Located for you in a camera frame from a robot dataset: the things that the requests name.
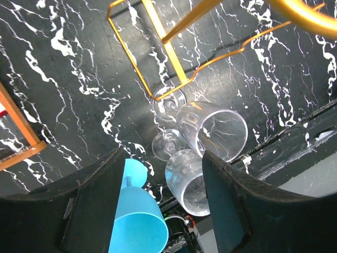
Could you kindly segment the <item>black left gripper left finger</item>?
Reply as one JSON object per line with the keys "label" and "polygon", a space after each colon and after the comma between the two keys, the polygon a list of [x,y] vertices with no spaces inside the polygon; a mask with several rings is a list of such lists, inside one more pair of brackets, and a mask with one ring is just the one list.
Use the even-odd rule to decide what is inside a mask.
{"label": "black left gripper left finger", "polygon": [[124,151],[114,149],[30,193],[2,197],[1,252],[107,252],[124,165]]}

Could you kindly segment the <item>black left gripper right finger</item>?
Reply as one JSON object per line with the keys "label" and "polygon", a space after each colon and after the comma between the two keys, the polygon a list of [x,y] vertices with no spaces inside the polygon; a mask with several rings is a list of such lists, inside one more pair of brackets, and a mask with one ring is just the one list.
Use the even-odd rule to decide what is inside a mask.
{"label": "black left gripper right finger", "polygon": [[280,189],[210,151],[202,170],[219,252],[336,252],[336,194]]}

